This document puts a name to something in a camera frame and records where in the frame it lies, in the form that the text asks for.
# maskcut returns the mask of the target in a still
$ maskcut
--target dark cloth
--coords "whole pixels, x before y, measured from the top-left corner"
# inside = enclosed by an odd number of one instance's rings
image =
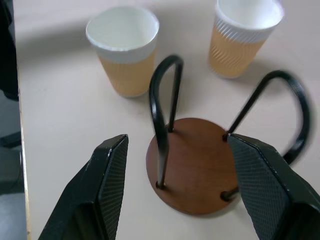
[[[13,22],[7,3],[0,0],[0,89],[12,99],[18,100],[18,72],[15,41],[9,32]]]

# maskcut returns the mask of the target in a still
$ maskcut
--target metal stand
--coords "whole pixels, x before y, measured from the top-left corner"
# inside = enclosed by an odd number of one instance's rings
[[[165,125],[159,102],[159,86],[165,72],[174,64],[170,118],[168,125]],[[152,188],[168,205],[188,214],[208,214],[226,207],[239,192],[227,138],[270,81],[281,78],[287,82],[301,106],[303,121],[300,134],[283,156],[288,164],[297,158],[306,144],[310,132],[310,109],[300,83],[288,73],[278,70],[262,79],[227,132],[199,118],[175,121],[183,64],[180,57],[171,55],[159,64],[151,78],[149,107],[155,137],[147,151],[146,168]]]

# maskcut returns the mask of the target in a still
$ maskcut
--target black wire loop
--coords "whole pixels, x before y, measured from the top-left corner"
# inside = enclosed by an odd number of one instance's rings
[[[159,101],[159,87],[161,80],[166,71],[175,64],[174,82],[171,97],[171,110],[168,127],[165,125],[164,115]],[[177,55],[170,55],[165,58],[155,69],[149,87],[149,107],[151,111],[151,118],[153,122],[156,142],[158,146],[158,180],[157,188],[163,189],[165,185],[165,175],[169,154],[169,140],[168,132],[174,130],[174,122],[176,117],[180,82],[182,78],[182,71],[184,68],[184,61]]]
[[[259,98],[261,93],[271,82],[271,80],[275,78],[280,78],[284,80],[290,86],[300,103],[300,112],[302,115],[301,130],[294,144],[289,148],[287,153],[283,155],[283,159],[290,165],[298,157],[298,155],[302,152],[306,145],[311,129],[311,114],[308,103],[309,101],[306,97],[304,88],[293,76],[291,76],[289,73],[285,71],[276,70],[269,72],[266,76],[264,76],[264,78],[261,80],[261,82],[255,89],[247,103],[244,105],[243,109],[241,110],[237,118],[234,120],[230,129],[226,132],[225,135],[223,135],[223,140],[227,141],[228,135],[232,134],[236,130],[238,125],[241,123],[241,121],[244,119],[244,117],[249,112],[251,107],[254,105],[256,100]],[[224,191],[221,193],[221,198],[225,201],[229,201],[231,198],[234,198],[237,192],[239,192],[238,187],[230,191]]]

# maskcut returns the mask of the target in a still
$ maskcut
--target black object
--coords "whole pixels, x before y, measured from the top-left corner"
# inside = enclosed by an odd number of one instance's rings
[[[119,135],[94,150],[65,187],[39,240],[115,240],[128,142]]]
[[[290,147],[288,152],[283,156],[283,159],[290,165],[301,153],[303,148],[306,145],[309,133],[310,133],[310,126],[311,126],[311,117],[310,117],[310,107],[308,104],[307,97],[305,95],[305,90],[301,86],[301,84],[289,73],[285,71],[272,71],[269,72],[259,83],[233,124],[231,125],[230,129],[226,132],[226,134],[222,137],[224,141],[227,140],[228,134],[233,133],[238,125],[241,123],[243,118],[246,116],[246,114],[249,112],[250,108],[254,105],[256,100],[259,98],[263,90],[267,87],[267,85],[271,82],[271,80],[275,78],[281,78],[284,80],[296,97],[298,98],[299,104],[300,104],[300,110],[302,115],[302,126],[300,133],[298,137],[295,140],[295,143]],[[235,196],[235,194],[238,192],[237,187],[235,189],[232,189],[231,191],[226,191],[221,194],[221,198],[224,200],[230,200]]]
[[[175,73],[171,97],[171,111],[169,124],[168,127],[166,127],[164,115],[160,107],[159,86],[164,74],[173,64],[175,64]],[[170,55],[166,57],[155,69],[150,82],[149,106],[159,152],[158,181],[156,184],[157,188],[159,189],[163,189],[165,183],[165,174],[169,153],[168,132],[171,133],[174,129],[183,68],[184,61],[177,55]]]
[[[0,0],[0,89],[7,98],[18,101],[17,57],[14,36],[9,31],[11,24],[14,20],[7,3]]]
[[[8,99],[18,101],[16,47],[9,31],[14,21],[8,4],[12,3],[0,0],[0,90]],[[12,149],[20,145],[20,131],[0,138],[0,195],[24,192],[22,156]]]
[[[272,146],[231,134],[239,191],[260,240],[319,240],[320,196]]]
[[[0,195],[23,192],[22,154],[0,146]]]

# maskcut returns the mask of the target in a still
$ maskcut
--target floor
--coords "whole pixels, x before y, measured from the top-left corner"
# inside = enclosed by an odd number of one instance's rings
[[[7,99],[0,91],[0,137],[18,131],[20,131],[19,103]],[[0,195],[0,239],[27,239],[23,192]]]

